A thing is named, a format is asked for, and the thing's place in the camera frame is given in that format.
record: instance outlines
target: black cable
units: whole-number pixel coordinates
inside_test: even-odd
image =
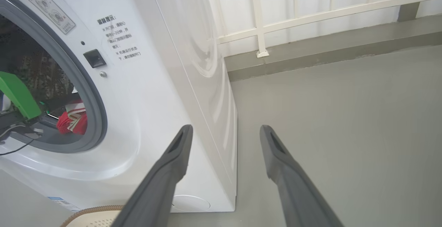
[[[25,144],[25,145],[21,146],[20,148],[18,148],[18,149],[16,149],[16,150],[14,150],[14,151],[11,151],[11,152],[7,152],[7,153],[0,153],[0,156],[1,156],[1,155],[7,155],[7,154],[10,154],[10,153],[15,153],[15,152],[17,152],[17,151],[21,150],[22,148],[26,147],[26,146],[27,146],[27,145],[29,145],[29,144],[30,144],[30,142],[29,142],[28,144]]]
[[[5,132],[3,132],[3,134],[0,134],[0,138],[3,137],[3,136],[4,136],[8,131],[10,131],[11,129],[13,129],[13,128],[17,128],[17,127],[24,127],[24,125],[15,125],[15,126],[12,126],[12,127],[8,128]],[[27,145],[29,145],[29,143],[28,143],[28,144],[25,144],[24,146],[19,147],[18,149],[14,150],[14,151],[7,152],[7,153],[0,153],[0,156],[2,156],[2,155],[7,155],[7,154],[10,154],[10,153],[15,153],[15,152],[21,150],[22,148],[26,147]]]

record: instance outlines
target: sticker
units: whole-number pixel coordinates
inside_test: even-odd
[[[52,0],[29,0],[44,13],[65,35],[75,23]]]
[[[57,204],[63,206],[64,208],[67,208],[70,211],[74,211],[74,212],[81,211],[80,208],[74,206],[73,204],[67,202],[66,200],[64,200],[62,198],[59,198],[59,197],[48,197],[48,198],[57,202]]]
[[[134,34],[125,21],[117,20],[113,15],[97,19],[106,38],[106,43],[120,60],[133,59],[142,55],[136,44]]]

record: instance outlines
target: white washing machine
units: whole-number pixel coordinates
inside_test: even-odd
[[[235,210],[237,109],[208,0],[0,0],[0,14],[51,55],[87,112],[84,135],[58,133],[50,116],[38,139],[11,133],[0,153],[29,145],[1,169],[73,211],[121,205],[192,124],[171,211]]]

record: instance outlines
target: metal railing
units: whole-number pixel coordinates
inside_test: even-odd
[[[301,16],[299,17],[298,13],[298,1],[293,0],[293,10],[294,10],[294,18],[288,19],[281,22],[276,22],[268,25],[264,25],[262,22],[262,8],[261,8],[261,0],[252,0],[253,2],[253,11],[254,11],[254,22],[255,26],[252,29],[247,29],[231,34],[227,34],[224,17],[221,10],[220,0],[215,0],[216,8],[218,10],[221,22],[221,32],[222,36],[218,38],[218,43],[227,43],[235,40],[240,40],[243,38],[248,38],[252,36],[257,36],[258,38],[258,52],[256,54],[257,57],[265,57],[268,56],[269,53],[266,50],[264,34],[270,33],[290,27],[296,27],[300,25],[305,25],[313,22],[319,22],[327,19],[333,19],[341,16],[349,16],[355,13],[362,13],[367,11],[378,10],[382,8],[390,8],[394,6],[400,6],[404,4],[414,3],[414,2],[422,2],[427,0],[366,0],[366,3],[352,5],[345,8],[334,9],[334,0],[330,0],[329,10],[320,13],[314,13],[312,15]]]

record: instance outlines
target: floor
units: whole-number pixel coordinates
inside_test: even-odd
[[[34,191],[0,168],[0,226],[57,227],[72,211]]]
[[[169,227],[285,226],[259,128],[275,129],[344,226],[438,226],[442,46],[232,83],[237,209],[171,214]]]

